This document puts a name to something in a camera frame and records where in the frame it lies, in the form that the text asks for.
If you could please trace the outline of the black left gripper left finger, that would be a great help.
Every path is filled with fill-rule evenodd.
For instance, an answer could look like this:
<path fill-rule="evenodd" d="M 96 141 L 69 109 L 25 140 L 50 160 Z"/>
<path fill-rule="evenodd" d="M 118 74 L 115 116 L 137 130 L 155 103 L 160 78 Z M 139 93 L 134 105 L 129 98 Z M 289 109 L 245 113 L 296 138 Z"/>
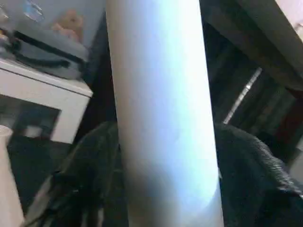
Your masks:
<path fill-rule="evenodd" d="M 103 122 L 43 182 L 26 213 L 26 226 L 128 225 L 118 127 Z"/>

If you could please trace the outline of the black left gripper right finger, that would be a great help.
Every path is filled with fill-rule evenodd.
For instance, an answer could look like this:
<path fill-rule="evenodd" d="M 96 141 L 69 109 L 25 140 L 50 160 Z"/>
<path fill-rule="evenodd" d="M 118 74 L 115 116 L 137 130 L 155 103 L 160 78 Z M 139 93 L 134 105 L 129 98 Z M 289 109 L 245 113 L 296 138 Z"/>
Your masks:
<path fill-rule="evenodd" d="M 303 186 L 257 137 L 214 124 L 226 227 L 301 227 Z"/>

